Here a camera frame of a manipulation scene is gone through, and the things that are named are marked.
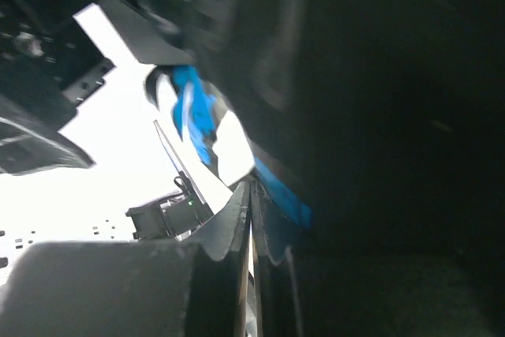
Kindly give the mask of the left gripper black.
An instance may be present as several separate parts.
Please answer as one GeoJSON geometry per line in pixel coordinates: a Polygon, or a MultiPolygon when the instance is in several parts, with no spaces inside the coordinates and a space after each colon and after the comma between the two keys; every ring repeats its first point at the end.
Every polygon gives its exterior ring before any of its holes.
{"type": "Polygon", "coordinates": [[[87,169],[61,129],[114,63],[74,16],[94,0],[1,0],[1,172],[87,169]]]}

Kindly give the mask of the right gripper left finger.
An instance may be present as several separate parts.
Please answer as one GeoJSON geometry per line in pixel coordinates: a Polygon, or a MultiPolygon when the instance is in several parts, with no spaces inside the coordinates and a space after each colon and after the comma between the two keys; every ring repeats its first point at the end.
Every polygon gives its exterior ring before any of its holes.
{"type": "Polygon", "coordinates": [[[183,241],[45,243],[13,269],[4,336],[243,336],[248,183],[183,241]]]}

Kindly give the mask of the black t-shirt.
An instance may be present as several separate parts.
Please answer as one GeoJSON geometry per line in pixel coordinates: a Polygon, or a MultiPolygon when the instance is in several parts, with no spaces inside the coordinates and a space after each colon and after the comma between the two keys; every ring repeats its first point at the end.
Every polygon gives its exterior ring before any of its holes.
{"type": "Polygon", "coordinates": [[[504,261],[504,0],[123,0],[338,249],[504,261]]]}

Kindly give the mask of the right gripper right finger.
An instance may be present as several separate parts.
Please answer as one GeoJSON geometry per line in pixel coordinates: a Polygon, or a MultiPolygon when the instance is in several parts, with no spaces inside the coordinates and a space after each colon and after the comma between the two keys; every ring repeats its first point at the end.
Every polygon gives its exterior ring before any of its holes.
{"type": "Polygon", "coordinates": [[[343,255],[251,188],[261,336],[501,336],[504,268],[455,255],[343,255]]]}

